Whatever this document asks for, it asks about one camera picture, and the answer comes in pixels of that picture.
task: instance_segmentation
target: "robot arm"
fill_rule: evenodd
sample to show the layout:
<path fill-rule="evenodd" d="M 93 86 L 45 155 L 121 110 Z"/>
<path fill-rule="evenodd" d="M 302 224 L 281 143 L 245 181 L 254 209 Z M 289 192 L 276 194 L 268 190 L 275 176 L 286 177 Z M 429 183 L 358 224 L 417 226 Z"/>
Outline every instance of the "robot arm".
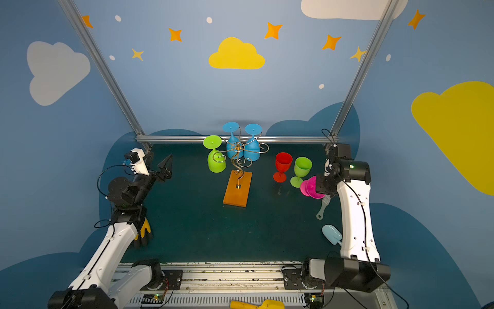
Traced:
<path fill-rule="evenodd" d="M 390 278 L 389 266 L 380 263 L 372 232 L 370 177 L 369 165 L 351 158 L 350 145 L 332 146 L 325 173 L 316 178 L 316 191 L 339 195 L 343 223 L 340 258 L 309 260 L 302 270 L 307 287 L 323 280 L 334 287 L 372 292 L 383 283 L 376 272 L 384 280 Z"/>
<path fill-rule="evenodd" d="M 125 158 L 137 175 L 132 182 L 117 177 L 108 185 L 107 199 L 115 203 L 115 210 L 105 238 L 69 288 L 53 293 L 48 309 L 121 309 L 142 287 L 156 288 L 163 283 L 158 260 L 147 260 L 136 262 L 128 275 L 110 287 L 125 251 L 139 238 L 139 233 L 143 237 L 144 229 L 149 228 L 142 202 L 156 180 L 171 178 L 172 155 L 158 164 L 159 172 L 148 170 L 141 149 L 133 149 Z"/>

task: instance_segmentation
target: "light blue scoop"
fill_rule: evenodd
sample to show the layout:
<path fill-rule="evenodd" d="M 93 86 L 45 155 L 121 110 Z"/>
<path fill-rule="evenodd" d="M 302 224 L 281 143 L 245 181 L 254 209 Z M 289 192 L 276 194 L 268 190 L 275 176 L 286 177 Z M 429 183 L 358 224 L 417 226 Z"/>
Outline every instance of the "light blue scoop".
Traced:
<path fill-rule="evenodd" d="M 341 246 L 340 240 L 343 239 L 343 236 L 336 227 L 326 224 L 323 226 L 323 234 L 333 245 L 340 244 Z"/>

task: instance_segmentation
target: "metal rail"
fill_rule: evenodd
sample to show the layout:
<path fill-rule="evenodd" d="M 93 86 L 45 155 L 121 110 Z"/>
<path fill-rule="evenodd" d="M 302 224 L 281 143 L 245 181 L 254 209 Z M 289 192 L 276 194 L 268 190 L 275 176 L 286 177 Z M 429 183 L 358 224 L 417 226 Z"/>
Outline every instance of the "metal rail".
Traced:
<path fill-rule="evenodd" d="M 84 44 L 84 46 L 86 47 L 87 52 L 94 61 L 94 64 L 96 65 L 99 72 L 103 76 L 103 79 L 105 80 L 106 84 L 108 85 L 108 88 L 115 97 L 115 100 L 117 101 L 118 105 L 122 109 L 123 114 L 130 123 L 130 126 L 137 135 L 145 135 L 144 130 L 139 124 L 139 121 L 137 120 L 134 111 L 132 111 L 132 108 L 130 107 L 130 104 L 127 101 L 122 89 L 120 89 L 120 86 L 117 84 L 117 81 L 115 80 L 115 77 L 110 71 L 108 64 L 104 60 L 104 57 L 101 51 L 99 50 L 96 41 L 94 40 L 88 28 L 84 24 L 84 21 L 81 19 L 81 14 L 77 9 L 76 4 L 74 3 L 73 0 L 58 0 L 58 3 L 62 7 L 63 11 L 65 12 L 65 15 L 67 16 L 70 23 L 74 27 L 74 30 L 76 30 L 76 33 L 79 35 L 82 44 Z M 144 142 L 143 146 L 146 150 L 151 149 L 151 145 L 146 142 Z"/>
<path fill-rule="evenodd" d="M 384 12 L 377 24 L 377 27 L 370 39 L 369 46 L 367 47 L 367 52 L 364 55 L 364 59 L 360 63 L 359 69 L 357 70 L 357 74 L 352 82 L 350 90 L 346 95 L 346 98 L 341 106 L 341 109 L 336 117 L 333 126 L 331 127 L 331 135 L 337 136 L 341 127 L 343 126 L 343 122 L 345 121 L 350 108 L 352 107 L 357 94 L 359 93 L 360 87 L 366 78 L 367 72 L 371 68 L 372 62 L 374 61 L 379 48 L 381 47 L 382 42 L 384 41 L 384 37 L 388 33 L 389 26 L 391 22 L 393 22 L 393 13 L 396 8 L 396 4 L 399 0 L 389 0 Z"/>
<path fill-rule="evenodd" d="M 202 143 L 206 137 L 206 135 L 138 135 L 136 140 L 140 143 L 148 142 L 151 144 L 194 144 Z M 221 136 L 221 138 L 228 140 L 230 136 Z M 242 142 L 246 142 L 250 136 L 242 136 L 241 139 Z M 257 140 L 262 143 L 278 144 L 324 144 L 328 142 L 325 136 L 260 136 Z"/>

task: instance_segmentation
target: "yellow handle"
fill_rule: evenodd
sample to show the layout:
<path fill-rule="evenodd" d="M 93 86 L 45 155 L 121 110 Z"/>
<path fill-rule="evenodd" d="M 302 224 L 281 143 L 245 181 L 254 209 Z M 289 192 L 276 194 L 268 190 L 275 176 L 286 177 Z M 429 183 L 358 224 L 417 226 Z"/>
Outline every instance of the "yellow handle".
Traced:
<path fill-rule="evenodd" d="M 257 309 L 256 305 L 246 304 L 242 302 L 232 301 L 230 303 L 231 309 Z"/>

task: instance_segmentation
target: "white cloud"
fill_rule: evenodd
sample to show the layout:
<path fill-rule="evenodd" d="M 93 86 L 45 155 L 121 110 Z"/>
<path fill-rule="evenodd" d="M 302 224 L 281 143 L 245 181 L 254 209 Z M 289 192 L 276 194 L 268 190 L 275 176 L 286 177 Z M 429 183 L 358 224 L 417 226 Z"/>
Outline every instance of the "white cloud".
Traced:
<path fill-rule="evenodd" d="M 60 99 L 89 74 L 89 59 L 63 43 L 32 42 L 28 65 L 34 78 L 29 92 L 37 104 L 47 106 Z"/>
<path fill-rule="evenodd" d="M 388 0 L 302 0 L 302 12 L 312 18 L 379 20 Z M 398 17 L 408 0 L 398 0 L 393 18 Z"/>

